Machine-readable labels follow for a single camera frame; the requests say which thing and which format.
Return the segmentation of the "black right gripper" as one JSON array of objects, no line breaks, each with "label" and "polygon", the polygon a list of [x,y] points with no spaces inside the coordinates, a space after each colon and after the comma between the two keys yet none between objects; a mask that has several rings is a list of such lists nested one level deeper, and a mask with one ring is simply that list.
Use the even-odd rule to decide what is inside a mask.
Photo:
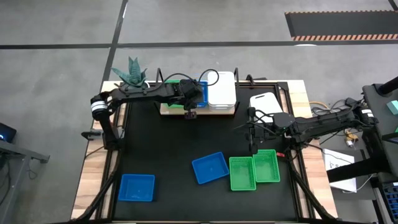
[{"label": "black right gripper", "polygon": [[251,154],[257,154],[258,144],[267,140],[274,139],[274,132],[271,131],[266,125],[253,121],[249,121],[248,126],[248,141],[250,144],[250,152]]}]

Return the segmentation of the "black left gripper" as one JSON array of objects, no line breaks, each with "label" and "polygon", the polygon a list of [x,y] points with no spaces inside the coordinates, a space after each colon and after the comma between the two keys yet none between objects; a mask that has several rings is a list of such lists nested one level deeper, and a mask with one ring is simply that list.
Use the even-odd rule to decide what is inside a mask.
[{"label": "black left gripper", "polygon": [[[203,89],[196,80],[182,79],[178,85],[183,98],[179,101],[185,110],[197,107],[203,102]],[[184,118],[189,119],[189,111],[184,112]],[[192,119],[197,118],[197,112],[192,110]]]}]

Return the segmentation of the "green plastic slotted basket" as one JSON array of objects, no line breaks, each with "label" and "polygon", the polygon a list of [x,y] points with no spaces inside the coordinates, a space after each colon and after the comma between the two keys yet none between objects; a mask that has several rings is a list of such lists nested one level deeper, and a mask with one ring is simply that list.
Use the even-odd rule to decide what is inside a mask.
[{"label": "green plastic slotted basket", "polygon": [[259,149],[257,154],[253,154],[252,157],[256,182],[280,182],[279,164],[274,149]]},{"label": "green plastic slotted basket", "polygon": [[252,157],[230,157],[229,172],[232,191],[256,190],[256,178]]},{"label": "green plastic slotted basket", "polygon": [[[180,80],[166,80],[166,83],[180,83]],[[162,106],[165,106],[166,108],[180,108],[183,109],[183,105],[177,105],[177,104],[172,104],[168,105],[167,103],[161,103]]]}]

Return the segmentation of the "blue plastic basket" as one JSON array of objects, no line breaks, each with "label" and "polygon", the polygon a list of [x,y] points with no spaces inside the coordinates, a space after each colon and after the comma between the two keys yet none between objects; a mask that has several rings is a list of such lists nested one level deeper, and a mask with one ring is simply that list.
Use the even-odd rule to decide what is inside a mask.
[{"label": "blue plastic basket", "polygon": [[118,200],[125,202],[151,202],[155,188],[155,175],[123,174]]},{"label": "blue plastic basket", "polygon": [[205,184],[229,175],[229,169],[222,152],[207,155],[192,161],[198,184]]},{"label": "blue plastic basket", "polygon": [[208,105],[208,82],[196,82],[196,92],[193,102],[196,103],[197,108],[205,108]]}]

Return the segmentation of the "stack of white trays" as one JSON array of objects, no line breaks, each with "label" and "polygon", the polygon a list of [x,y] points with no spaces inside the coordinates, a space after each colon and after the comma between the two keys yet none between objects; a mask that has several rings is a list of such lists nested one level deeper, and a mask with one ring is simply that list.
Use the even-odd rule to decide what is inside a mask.
[{"label": "stack of white trays", "polygon": [[209,72],[208,81],[208,105],[236,104],[236,87],[233,72]]}]

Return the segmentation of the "black table mat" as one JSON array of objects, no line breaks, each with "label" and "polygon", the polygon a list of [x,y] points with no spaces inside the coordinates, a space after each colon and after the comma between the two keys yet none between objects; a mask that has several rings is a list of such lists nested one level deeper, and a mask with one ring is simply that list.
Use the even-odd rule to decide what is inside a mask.
[{"label": "black table mat", "polygon": [[294,221],[297,218],[289,167],[279,162],[280,182],[234,192],[228,177],[200,185],[192,161],[222,152],[248,156],[249,99],[264,88],[238,90],[233,116],[162,116],[151,101],[130,105],[120,174],[152,174],[151,202],[114,202],[117,221]]}]

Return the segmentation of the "artificial green succulent plant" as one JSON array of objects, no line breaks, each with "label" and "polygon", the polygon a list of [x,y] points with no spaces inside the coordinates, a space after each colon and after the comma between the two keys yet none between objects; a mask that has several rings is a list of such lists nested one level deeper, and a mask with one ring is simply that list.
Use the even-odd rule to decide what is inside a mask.
[{"label": "artificial green succulent plant", "polygon": [[144,82],[147,80],[146,78],[146,70],[141,70],[141,67],[138,62],[138,58],[132,59],[128,57],[129,65],[128,72],[123,72],[118,68],[112,67],[111,70],[126,84],[133,87],[141,87]]}]

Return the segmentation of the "white paper sheet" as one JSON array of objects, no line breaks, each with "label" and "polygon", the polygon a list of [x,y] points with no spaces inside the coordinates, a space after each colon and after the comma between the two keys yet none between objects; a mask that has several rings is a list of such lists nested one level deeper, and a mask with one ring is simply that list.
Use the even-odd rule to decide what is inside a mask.
[{"label": "white paper sheet", "polygon": [[[337,151],[332,151],[329,149],[323,150],[323,160],[326,171],[355,163],[354,156],[343,154]],[[330,186],[333,188],[340,189],[344,192],[354,192],[354,193],[357,192],[355,178],[341,180],[337,182],[330,182]]]}]

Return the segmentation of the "yellow white plug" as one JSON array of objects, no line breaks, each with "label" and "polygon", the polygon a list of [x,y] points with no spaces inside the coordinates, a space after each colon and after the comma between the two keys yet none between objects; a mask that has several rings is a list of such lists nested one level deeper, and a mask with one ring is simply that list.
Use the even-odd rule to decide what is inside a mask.
[{"label": "yellow white plug", "polygon": [[353,134],[348,129],[345,130],[345,143],[348,147],[354,147],[355,143],[358,142],[357,135]]}]

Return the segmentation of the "black table clamp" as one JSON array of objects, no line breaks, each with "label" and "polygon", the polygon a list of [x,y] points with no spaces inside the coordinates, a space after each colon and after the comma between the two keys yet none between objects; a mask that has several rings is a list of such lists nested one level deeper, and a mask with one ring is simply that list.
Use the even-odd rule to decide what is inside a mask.
[{"label": "black table clamp", "polygon": [[81,133],[81,136],[84,137],[88,141],[102,139],[103,132],[99,129],[91,129],[89,131],[84,131]]}]

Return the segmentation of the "black stand leg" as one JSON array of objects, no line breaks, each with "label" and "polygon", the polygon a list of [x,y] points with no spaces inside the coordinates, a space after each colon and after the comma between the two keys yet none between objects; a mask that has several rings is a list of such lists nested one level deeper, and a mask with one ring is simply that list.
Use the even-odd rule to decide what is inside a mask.
[{"label": "black stand leg", "polygon": [[328,170],[327,175],[329,183],[332,183],[380,172],[398,177],[398,174],[393,173],[386,159],[376,157]]}]

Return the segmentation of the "dark grey equipment cart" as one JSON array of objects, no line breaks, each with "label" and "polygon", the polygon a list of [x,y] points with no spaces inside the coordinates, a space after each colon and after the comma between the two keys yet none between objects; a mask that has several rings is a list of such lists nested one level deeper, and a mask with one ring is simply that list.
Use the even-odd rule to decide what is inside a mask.
[{"label": "dark grey equipment cart", "polygon": [[378,123],[363,134],[371,157],[386,159],[393,173],[398,174],[398,115],[393,115],[387,103],[398,100],[398,77],[382,84],[363,87],[364,99]]}]

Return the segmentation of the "teal box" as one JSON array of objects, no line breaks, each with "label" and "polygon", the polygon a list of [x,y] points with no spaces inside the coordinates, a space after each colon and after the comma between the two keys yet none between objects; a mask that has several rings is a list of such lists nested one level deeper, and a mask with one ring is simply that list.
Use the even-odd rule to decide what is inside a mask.
[{"label": "teal box", "polygon": [[393,115],[398,115],[398,100],[390,101],[386,105]]}]

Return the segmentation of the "backlit computer keyboard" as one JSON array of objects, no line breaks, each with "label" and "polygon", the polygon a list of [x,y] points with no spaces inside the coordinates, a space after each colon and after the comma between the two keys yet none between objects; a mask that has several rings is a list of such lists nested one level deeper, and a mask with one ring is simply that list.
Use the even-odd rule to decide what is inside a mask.
[{"label": "backlit computer keyboard", "polygon": [[392,222],[398,224],[398,186],[382,184],[381,195]]}]

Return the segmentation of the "grey metal desk frame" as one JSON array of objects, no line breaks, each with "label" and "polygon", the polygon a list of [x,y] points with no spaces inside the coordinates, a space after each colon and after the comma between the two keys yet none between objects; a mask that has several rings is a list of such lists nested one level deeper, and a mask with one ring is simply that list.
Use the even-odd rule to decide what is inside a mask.
[{"label": "grey metal desk frame", "polygon": [[50,156],[0,141],[0,224],[10,223],[21,185],[32,159],[48,163]]}]

